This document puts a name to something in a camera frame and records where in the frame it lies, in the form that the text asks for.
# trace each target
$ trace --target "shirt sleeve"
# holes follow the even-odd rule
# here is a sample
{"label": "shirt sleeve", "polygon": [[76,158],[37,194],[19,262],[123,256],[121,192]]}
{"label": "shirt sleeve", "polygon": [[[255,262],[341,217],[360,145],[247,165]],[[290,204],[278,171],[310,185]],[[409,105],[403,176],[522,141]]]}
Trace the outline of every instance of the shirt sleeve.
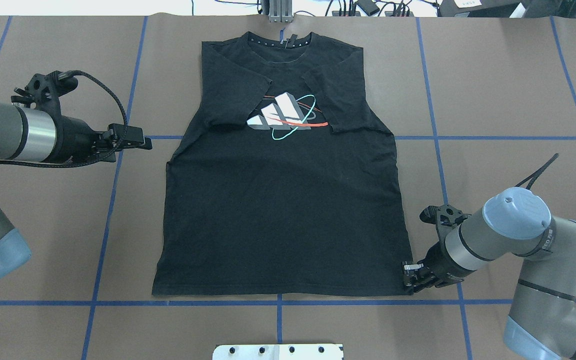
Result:
{"label": "shirt sleeve", "polygon": [[320,66],[302,77],[333,132],[368,129],[391,134],[366,102],[363,48],[355,48],[342,61]]}
{"label": "shirt sleeve", "polygon": [[196,117],[208,126],[244,126],[272,80],[238,66],[214,46],[201,44],[201,105]]}

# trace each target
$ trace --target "white plate with black holes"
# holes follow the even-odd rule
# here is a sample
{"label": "white plate with black holes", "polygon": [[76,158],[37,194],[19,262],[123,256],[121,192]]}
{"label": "white plate with black holes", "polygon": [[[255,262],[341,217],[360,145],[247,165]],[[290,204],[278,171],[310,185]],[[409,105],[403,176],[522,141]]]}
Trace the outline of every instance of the white plate with black holes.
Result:
{"label": "white plate with black holes", "polygon": [[212,360],[344,360],[343,344],[219,345]]}

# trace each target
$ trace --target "graphic print on shirt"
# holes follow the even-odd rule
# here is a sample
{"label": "graphic print on shirt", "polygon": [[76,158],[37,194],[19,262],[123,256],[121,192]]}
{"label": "graphic print on shirt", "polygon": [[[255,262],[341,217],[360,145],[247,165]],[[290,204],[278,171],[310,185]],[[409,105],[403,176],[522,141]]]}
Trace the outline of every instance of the graphic print on shirt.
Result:
{"label": "graphic print on shirt", "polygon": [[[300,100],[312,98],[312,105],[307,105]],[[314,95],[308,94],[300,98],[289,92],[284,92],[278,96],[266,95],[263,100],[274,100],[274,102],[261,108],[261,114],[256,114],[247,119],[247,125],[254,130],[272,130],[272,139],[280,141],[292,135],[296,130],[310,130],[311,127],[327,126],[328,123],[308,123],[317,117],[315,104],[317,100]],[[282,137],[275,136],[275,130],[290,130]]]}

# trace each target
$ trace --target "adidas logo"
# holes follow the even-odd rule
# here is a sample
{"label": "adidas logo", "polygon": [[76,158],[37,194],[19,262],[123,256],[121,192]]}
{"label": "adidas logo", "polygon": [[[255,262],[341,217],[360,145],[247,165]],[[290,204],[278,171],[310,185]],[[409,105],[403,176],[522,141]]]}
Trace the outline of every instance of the adidas logo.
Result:
{"label": "adidas logo", "polygon": [[289,92],[274,97],[273,103],[261,109],[261,115],[247,119],[246,123],[255,130],[310,130],[308,121],[298,104]]}

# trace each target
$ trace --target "black shirt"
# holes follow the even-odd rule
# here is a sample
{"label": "black shirt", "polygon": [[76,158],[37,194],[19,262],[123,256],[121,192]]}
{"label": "black shirt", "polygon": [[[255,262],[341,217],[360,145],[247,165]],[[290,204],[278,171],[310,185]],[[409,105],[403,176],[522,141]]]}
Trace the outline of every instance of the black shirt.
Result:
{"label": "black shirt", "polygon": [[411,294],[395,141],[366,103],[363,49],[247,32],[204,42],[201,64],[153,294]]}

